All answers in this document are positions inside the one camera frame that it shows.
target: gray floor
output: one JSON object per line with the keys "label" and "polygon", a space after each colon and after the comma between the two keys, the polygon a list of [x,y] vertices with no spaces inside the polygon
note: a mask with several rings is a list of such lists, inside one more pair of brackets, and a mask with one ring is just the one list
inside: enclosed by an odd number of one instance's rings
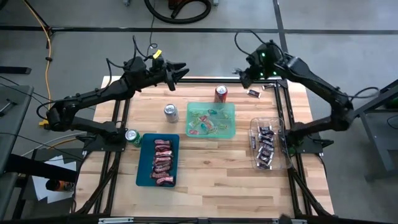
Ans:
{"label": "gray floor", "polygon": [[[270,28],[277,27],[272,0],[220,0],[209,17],[182,27]],[[129,8],[120,1],[46,1],[31,0],[50,25],[150,27],[152,16],[142,1]],[[286,29],[398,29],[395,0],[280,0]],[[170,14],[165,1],[157,9]],[[203,9],[199,3],[189,4],[182,17]],[[37,23],[21,1],[10,1],[0,11],[0,24],[36,26]],[[176,27],[155,20],[154,27]],[[132,57],[133,33],[57,33],[53,38],[53,58],[49,73],[53,99],[98,87],[107,75],[105,58],[116,63]],[[140,49],[146,49],[149,33],[134,33]],[[277,34],[261,34],[263,39],[279,42]],[[384,87],[397,78],[398,36],[396,35],[287,35],[291,54],[304,59],[312,71],[349,94],[367,86]],[[153,41],[171,61],[184,61],[191,76],[230,76],[232,68],[246,66],[245,56],[233,44],[233,34],[154,33]],[[0,64],[28,66],[32,73],[5,75],[15,82],[33,85],[37,93],[46,95],[44,81],[45,37],[42,32],[0,31]],[[251,35],[239,36],[241,47],[254,50],[259,42]],[[330,107],[308,92],[313,117],[330,114]],[[367,100],[355,100],[355,107]],[[37,141],[48,141],[65,133],[47,132],[37,127],[38,102],[32,101],[21,135]],[[93,111],[84,110],[82,117],[92,118]],[[328,183],[335,213],[345,218],[398,222],[398,181],[380,180],[367,183],[364,175],[381,166],[360,121],[343,133],[326,131],[324,138],[335,140],[325,150]],[[18,140],[14,153],[22,154],[35,144]],[[27,216],[45,215],[33,206]]]}

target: white paper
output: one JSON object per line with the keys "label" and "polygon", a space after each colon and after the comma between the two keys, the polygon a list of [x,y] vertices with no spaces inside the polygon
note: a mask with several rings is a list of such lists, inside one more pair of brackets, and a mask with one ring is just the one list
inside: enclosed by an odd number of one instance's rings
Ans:
{"label": "white paper", "polygon": [[[64,164],[62,156],[54,157],[45,163],[76,171],[76,162],[69,162],[67,164]],[[48,181],[47,178],[32,176],[32,179],[36,191],[37,200],[42,200],[43,198],[47,197],[47,203],[52,203],[58,202],[59,200],[63,200],[66,198],[70,198],[73,195],[73,192],[54,192],[51,190],[47,190],[45,188],[45,184]]]}

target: wooden table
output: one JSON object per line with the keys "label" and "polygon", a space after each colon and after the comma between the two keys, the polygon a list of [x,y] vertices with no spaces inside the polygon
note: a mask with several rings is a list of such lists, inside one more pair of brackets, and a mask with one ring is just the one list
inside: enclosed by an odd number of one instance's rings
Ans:
{"label": "wooden table", "polygon": [[[103,86],[108,82],[104,77]],[[185,135],[188,102],[212,102],[217,84],[179,83],[175,91],[167,85],[150,87],[136,93],[131,101],[127,128],[145,133],[180,135],[178,181],[176,187],[138,187],[136,173],[140,150],[128,144],[122,154],[114,195],[112,215],[149,217],[241,217],[275,218],[281,213],[293,215],[292,199],[286,170],[259,172],[252,168],[248,129],[253,118],[278,117],[273,89],[253,98],[238,84],[227,84],[227,102],[235,104],[236,135],[232,139],[197,139]],[[296,121],[312,120],[307,94],[302,85],[289,83]],[[165,121],[166,104],[177,106],[180,121]],[[96,107],[94,120],[110,121],[114,101]],[[94,152],[83,164],[77,185],[79,209],[93,193],[100,179],[103,152]],[[314,196],[333,213],[328,184],[318,157],[304,154],[307,185]],[[106,203],[107,189],[103,197]],[[301,191],[300,208],[304,211]]]}

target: yellow cable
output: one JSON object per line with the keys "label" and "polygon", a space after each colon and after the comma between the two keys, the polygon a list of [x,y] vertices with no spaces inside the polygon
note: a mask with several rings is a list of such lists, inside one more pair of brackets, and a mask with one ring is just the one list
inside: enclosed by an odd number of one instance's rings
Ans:
{"label": "yellow cable", "polygon": [[[32,15],[36,18],[37,22],[39,22],[40,26],[42,27],[45,36],[47,37],[47,42],[49,43],[49,58],[51,58],[51,40],[49,37],[49,34],[44,28],[44,25],[42,21],[36,16],[36,13],[32,10],[32,8],[24,1],[26,7],[29,9],[29,11],[32,13]],[[48,80],[48,75],[49,75],[49,68],[50,68],[50,61],[47,61],[47,66],[45,68],[45,84],[47,86],[47,93],[49,94],[49,102],[51,101],[51,93],[50,93],[50,87],[49,87],[49,80]],[[42,122],[39,123],[40,126],[43,126],[44,124],[48,124],[48,121],[43,120]]]}
{"label": "yellow cable", "polygon": [[61,144],[65,144],[65,143],[68,143],[68,142],[71,142],[71,141],[74,141],[74,140],[77,140],[77,138],[67,139],[67,140],[64,140],[64,141],[62,141],[62,142],[58,142],[58,143],[56,143],[56,144],[50,146],[48,149],[53,149],[55,146],[59,146],[59,145],[61,145]]}

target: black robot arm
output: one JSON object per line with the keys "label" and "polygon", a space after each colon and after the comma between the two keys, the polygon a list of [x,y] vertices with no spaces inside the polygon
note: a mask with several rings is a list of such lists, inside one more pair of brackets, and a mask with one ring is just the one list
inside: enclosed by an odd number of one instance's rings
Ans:
{"label": "black robot arm", "polygon": [[246,61],[250,67],[245,71],[237,71],[244,88],[248,88],[254,80],[267,79],[277,74],[292,82],[301,83],[330,104],[330,116],[307,124],[295,123],[287,131],[288,144],[295,144],[308,134],[329,129],[344,131],[349,128],[354,118],[351,115],[353,105],[347,94],[316,76],[301,58],[283,52],[270,40],[258,47]]}
{"label": "black robot arm", "polygon": [[106,139],[121,136],[117,134],[118,129],[114,122],[98,123],[75,117],[75,115],[81,109],[109,100],[130,99],[136,91],[141,91],[151,85],[156,86],[158,83],[167,83],[169,89],[174,91],[174,84],[189,72],[187,68],[182,69],[184,66],[186,66],[185,63],[165,62],[160,56],[152,60],[152,67],[147,70],[141,57],[130,59],[123,67],[122,77],[109,86],[88,93],[77,93],[75,96],[56,101],[47,112],[48,129],[52,131],[76,129],[99,134]]}

